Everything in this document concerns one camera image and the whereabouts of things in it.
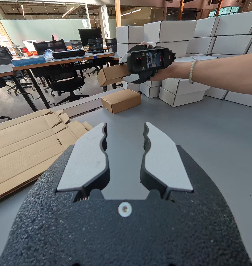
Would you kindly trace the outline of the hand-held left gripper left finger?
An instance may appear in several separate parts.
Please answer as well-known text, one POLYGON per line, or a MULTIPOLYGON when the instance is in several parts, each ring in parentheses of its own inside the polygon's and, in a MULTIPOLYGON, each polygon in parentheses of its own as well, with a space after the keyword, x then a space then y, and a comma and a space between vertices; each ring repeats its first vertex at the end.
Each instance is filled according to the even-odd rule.
POLYGON ((57 192, 80 191, 82 197, 89 197, 93 189, 103 190, 108 185, 107 135, 107 123, 102 122, 76 141, 57 192))

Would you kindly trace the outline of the black monitor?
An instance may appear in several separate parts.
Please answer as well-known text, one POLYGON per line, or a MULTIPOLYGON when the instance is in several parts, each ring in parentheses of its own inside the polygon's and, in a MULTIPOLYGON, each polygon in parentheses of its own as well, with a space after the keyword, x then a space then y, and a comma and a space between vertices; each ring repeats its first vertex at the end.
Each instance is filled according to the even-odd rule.
POLYGON ((78 29, 81 43, 83 47, 88 46, 89 39, 100 39, 102 38, 101 28, 85 28, 85 29, 78 29))

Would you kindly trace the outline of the brown cardboard box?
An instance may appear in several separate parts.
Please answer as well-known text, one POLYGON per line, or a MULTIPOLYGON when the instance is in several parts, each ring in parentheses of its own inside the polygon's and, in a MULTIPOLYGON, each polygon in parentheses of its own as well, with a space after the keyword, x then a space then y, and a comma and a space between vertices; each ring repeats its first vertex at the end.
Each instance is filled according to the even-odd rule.
POLYGON ((130 75, 127 63, 102 68, 97 75, 97 81, 101 87, 122 81, 130 75))
POLYGON ((117 114, 141 104, 141 94, 124 89, 101 97, 101 103, 112 114, 117 114))

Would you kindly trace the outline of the grey desk with wooden edge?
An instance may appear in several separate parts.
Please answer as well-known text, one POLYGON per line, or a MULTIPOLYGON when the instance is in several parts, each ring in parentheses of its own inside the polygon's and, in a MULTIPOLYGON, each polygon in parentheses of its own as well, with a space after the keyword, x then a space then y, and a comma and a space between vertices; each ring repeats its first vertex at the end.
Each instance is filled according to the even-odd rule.
POLYGON ((31 109, 34 112, 38 111, 37 107, 35 106, 35 104, 31 100, 31 98, 29 97, 29 95, 26 93, 26 91, 24 90, 24 88, 22 87, 22 85, 20 84, 18 79, 16 78, 16 74, 15 73, 16 73, 16 71, 13 70, 12 64, 1 65, 0 66, 0 77, 11 76, 12 80, 15 82, 16 87, 18 88, 20 93, 23 95, 24 99, 26 100, 28 105, 31 107, 31 109))
POLYGON ((26 71, 28 76, 30 77, 35 90, 37 91, 39 97, 41 98, 41 101, 43 102, 44 106, 49 109, 51 107, 51 105, 48 103, 48 100, 46 99, 44 93, 41 91, 41 88, 39 87, 37 81, 35 80, 35 75, 32 72, 32 68, 39 68, 39 67, 45 67, 45 66, 50 66, 50 65, 60 65, 60 64, 68 64, 68 63, 74 63, 74 67, 73 69, 68 68, 68 71, 74 71, 74 70, 79 70, 80 73, 82 74, 82 70, 84 69, 88 69, 88 68, 93 68, 94 67, 94 63, 96 62, 96 60, 102 60, 103 61, 103 65, 105 65, 106 61, 108 61, 108 59, 111 58, 113 59, 118 59, 118 56, 115 55, 112 52, 104 52, 101 54, 92 54, 92 53, 86 53, 85 56, 82 57, 71 57, 71 58, 64 58, 64 59, 49 59, 46 60, 46 63, 43 64, 36 64, 36 65, 27 65, 27 66, 19 66, 19 67, 15 67, 12 64, 12 68, 15 71, 26 71))

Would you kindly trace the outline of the black office chair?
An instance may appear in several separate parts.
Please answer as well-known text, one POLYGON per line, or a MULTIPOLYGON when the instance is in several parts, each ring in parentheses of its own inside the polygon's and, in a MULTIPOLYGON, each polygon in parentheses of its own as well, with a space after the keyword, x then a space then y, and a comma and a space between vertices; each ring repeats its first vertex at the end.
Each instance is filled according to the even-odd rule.
MULTIPOLYGON (((39 56, 46 55, 45 50, 49 52, 61 53, 67 51, 63 40, 51 42, 33 42, 34 48, 39 56)), ((44 77, 47 81, 51 91, 56 91, 60 96, 63 93, 69 93, 70 96, 58 102, 60 105, 64 102, 73 102, 80 98, 89 97, 89 95, 81 96, 74 93, 75 90, 80 90, 85 84, 84 78, 78 76, 77 71, 68 71, 68 68, 73 69, 74 63, 50 65, 39 68, 32 68, 32 72, 37 78, 44 77)))
MULTIPOLYGON (((11 60, 12 60, 12 55, 11 55, 10 51, 8 50, 8 48, 5 47, 5 46, 1 46, 0 47, 0 66, 11 64, 11 60)), ((15 77, 20 82, 20 84, 22 85, 23 88, 31 88, 33 91, 35 91, 35 89, 32 86, 29 86, 26 83, 22 83, 21 82, 22 79, 24 79, 25 81, 27 80, 26 76, 27 76, 27 74, 26 74, 25 71, 16 71, 15 72, 15 77)), ((3 79, 3 81, 5 83, 7 83, 7 82, 14 83, 13 79, 11 78, 11 76, 1 77, 0 78, 0 84, 2 85, 3 82, 1 81, 1 79, 3 79)))

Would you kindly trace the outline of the black long case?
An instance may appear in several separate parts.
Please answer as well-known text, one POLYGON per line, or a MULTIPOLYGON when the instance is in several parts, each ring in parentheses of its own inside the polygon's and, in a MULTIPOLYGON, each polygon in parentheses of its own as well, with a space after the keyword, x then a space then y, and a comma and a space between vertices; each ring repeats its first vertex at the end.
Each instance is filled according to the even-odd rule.
POLYGON ((85 56, 85 51, 81 49, 60 51, 60 52, 51 52, 54 59, 64 59, 71 57, 82 57, 85 56))

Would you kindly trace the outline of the person's right forearm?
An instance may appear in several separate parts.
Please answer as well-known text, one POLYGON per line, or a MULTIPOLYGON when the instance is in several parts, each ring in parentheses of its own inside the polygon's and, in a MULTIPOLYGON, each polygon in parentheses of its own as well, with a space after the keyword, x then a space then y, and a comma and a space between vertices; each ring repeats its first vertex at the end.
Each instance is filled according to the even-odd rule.
POLYGON ((252 53, 197 61, 191 65, 190 82, 252 95, 252 53))

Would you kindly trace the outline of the person's right hand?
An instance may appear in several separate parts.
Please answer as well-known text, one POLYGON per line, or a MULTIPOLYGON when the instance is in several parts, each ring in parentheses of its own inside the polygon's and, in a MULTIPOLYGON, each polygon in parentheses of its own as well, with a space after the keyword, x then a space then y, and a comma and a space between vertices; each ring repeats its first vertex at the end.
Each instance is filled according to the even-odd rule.
POLYGON ((170 66, 158 70, 150 77, 150 81, 163 81, 167 78, 184 78, 189 79, 192 62, 173 62, 170 66))

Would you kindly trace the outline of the stack of white cardboard boxes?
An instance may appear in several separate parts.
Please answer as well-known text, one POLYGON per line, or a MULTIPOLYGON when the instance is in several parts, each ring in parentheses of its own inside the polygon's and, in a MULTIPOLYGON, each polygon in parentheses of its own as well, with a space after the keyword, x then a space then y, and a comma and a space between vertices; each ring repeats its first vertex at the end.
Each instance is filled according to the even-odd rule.
MULTIPOLYGON (((182 53, 185 52, 185 48, 189 48, 188 44, 191 44, 191 41, 196 41, 196 38, 193 39, 193 37, 198 22, 200 23, 200 21, 195 20, 148 23, 144 25, 144 29, 142 30, 143 40, 147 46, 161 46, 172 50, 176 54, 174 62, 192 62, 193 64, 197 61, 217 59, 216 57, 198 55, 181 57, 182 53)), ((159 97, 159 99, 170 106, 177 107, 201 101, 205 91, 208 89, 218 89, 222 92, 228 92, 225 99, 231 95, 240 95, 240 93, 210 87, 197 82, 190 82, 189 79, 184 78, 167 78, 163 81, 148 80, 141 83, 137 91, 141 91, 149 98, 159 97)))

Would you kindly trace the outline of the blue flat box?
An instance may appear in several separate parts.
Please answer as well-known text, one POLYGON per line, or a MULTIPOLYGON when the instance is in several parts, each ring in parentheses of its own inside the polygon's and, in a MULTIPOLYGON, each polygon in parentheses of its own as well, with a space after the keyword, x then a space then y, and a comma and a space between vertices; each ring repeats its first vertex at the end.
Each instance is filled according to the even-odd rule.
POLYGON ((18 57, 11 60, 11 64, 15 67, 27 66, 27 65, 36 65, 46 63, 44 56, 27 56, 27 57, 18 57))

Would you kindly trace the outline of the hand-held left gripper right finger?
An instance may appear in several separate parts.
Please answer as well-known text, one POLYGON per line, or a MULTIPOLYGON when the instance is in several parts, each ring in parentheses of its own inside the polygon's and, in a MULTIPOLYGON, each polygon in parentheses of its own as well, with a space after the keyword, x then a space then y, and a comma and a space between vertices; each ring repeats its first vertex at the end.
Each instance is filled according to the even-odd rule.
POLYGON ((177 145, 150 122, 144 124, 140 181, 149 191, 157 190, 162 199, 172 191, 194 192, 177 145))

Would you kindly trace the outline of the stack of flat cardboard sheets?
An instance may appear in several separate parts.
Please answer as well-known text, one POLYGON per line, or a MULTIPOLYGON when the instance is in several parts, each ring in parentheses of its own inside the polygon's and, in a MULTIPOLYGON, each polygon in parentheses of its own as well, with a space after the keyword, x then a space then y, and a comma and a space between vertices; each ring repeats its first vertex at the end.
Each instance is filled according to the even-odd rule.
POLYGON ((0 200, 37 180, 92 128, 50 109, 0 123, 0 200))

